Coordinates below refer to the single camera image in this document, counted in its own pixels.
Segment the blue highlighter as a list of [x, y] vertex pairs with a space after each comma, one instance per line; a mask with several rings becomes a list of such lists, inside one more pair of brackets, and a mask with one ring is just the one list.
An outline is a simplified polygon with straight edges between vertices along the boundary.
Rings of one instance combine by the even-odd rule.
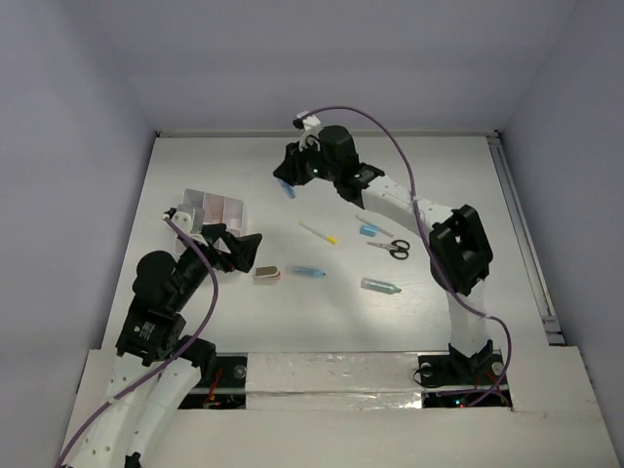
[[289, 275], [297, 278], [323, 279], [327, 276], [324, 270], [313, 266], [291, 264], [287, 266], [286, 271]]
[[295, 189], [289, 185], [288, 183], [286, 183], [285, 181], [279, 179], [278, 180], [280, 186], [282, 187], [282, 189], [284, 190], [284, 192], [286, 193], [286, 195], [288, 196], [288, 198], [290, 200], [294, 200], [296, 198], [296, 192]]

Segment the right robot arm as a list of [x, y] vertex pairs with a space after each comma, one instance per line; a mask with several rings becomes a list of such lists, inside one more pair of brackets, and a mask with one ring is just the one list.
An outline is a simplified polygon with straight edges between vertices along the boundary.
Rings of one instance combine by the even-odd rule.
[[300, 136], [287, 145], [276, 178], [290, 186], [326, 180], [343, 200], [387, 217], [424, 243], [431, 274], [447, 295], [450, 339], [447, 353], [420, 359], [415, 381], [425, 388], [481, 384], [494, 357], [484, 310], [493, 252], [478, 212], [431, 202], [362, 162], [342, 126], [325, 127], [312, 117], [294, 125]]

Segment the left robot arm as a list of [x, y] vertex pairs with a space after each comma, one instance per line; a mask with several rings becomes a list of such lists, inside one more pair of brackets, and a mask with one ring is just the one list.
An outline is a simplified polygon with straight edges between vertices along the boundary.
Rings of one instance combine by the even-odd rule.
[[215, 378], [215, 345], [199, 331], [184, 334], [182, 310], [218, 272], [250, 272], [262, 237], [236, 237], [222, 223], [187, 228], [171, 215], [165, 221], [185, 250], [179, 257], [151, 252], [137, 264], [102, 402], [67, 444], [59, 467], [148, 466], [189, 391]]

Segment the white pen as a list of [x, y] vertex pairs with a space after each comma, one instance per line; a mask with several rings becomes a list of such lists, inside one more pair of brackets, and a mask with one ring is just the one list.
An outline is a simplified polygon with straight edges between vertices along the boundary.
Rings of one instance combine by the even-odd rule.
[[360, 214], [355, 214], [355, 218], [358, 219], [359, 221], [361, 221], [364, 225], [368, 226], [371, 229], [375, 229], [377, 232], [382, 233], [383, 235], [389, 237], [389, 238], [394, 238], [394, 233], [390, 232], [389, 230], [381, 227], [378, 223], [375, 223], [373, 221], [370, 221], [368, 219], [366, 219], [365, 217], [361, 216]]

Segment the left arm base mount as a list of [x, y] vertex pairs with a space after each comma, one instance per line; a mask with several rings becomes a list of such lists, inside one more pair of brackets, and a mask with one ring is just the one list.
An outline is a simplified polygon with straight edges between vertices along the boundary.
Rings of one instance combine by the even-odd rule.
[[201, 378], [179, 405], [180, 410], [243, 410], [246, 407], [248, 355], [218, 353], [197, 338], [180, 356], [198, 368]]

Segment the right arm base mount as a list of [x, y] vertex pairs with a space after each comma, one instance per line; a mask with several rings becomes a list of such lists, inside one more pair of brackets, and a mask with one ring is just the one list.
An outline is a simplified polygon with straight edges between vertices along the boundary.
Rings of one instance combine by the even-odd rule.
[[492, 340], [470, 358], [451, 345], [446, 353], [419, 355], [412, 380], [425, 409], [508, 408], [512, 398], [502, 376], [503, 357]]

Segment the light blue eraser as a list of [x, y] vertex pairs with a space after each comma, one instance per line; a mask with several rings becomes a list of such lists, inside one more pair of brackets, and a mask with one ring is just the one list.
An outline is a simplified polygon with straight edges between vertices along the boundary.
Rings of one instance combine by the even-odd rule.
[[365, 224], [365, 223], [364, 223], [364, 224], [362, 224], [362, 225], [360, 226], [359, 233], [360, 233], [361, 235], [364, 235], [364, 236], [367, 236], [367, 237], [371, 237], [371, 238], [372, 238], [372, 237], [375, 237], [375, 236], [376, 236], [376, 234], [377, 234], [377, 229], [376, 229], [375, 227], [373, 227], [373, 226], [369, 225], [369, 224]]

